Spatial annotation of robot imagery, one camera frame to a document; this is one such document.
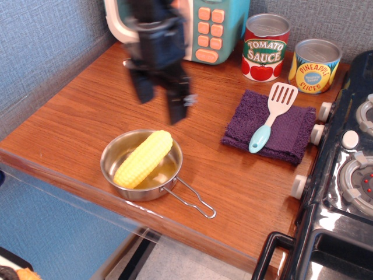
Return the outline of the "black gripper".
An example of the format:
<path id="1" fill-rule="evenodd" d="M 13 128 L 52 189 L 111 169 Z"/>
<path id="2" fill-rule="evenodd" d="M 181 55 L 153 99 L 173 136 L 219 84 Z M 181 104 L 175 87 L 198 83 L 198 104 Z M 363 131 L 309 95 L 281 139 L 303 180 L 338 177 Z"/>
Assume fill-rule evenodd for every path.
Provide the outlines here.
<path id="1" fill-rule="evenodd" d="M 190 77 L 181 66 L 185 56 L 184 19 L 169 17 L 145 23 L 134 17 L 128 19 L 139 36 L 137 43 L 127 44 L 131 59 L 125 63 L 139 101 L 147 103 L 154 97 L 150 76 L 164 78 L 171 125 L 185 119 L 188 108 L 197 102 L 191 93 Z"/>

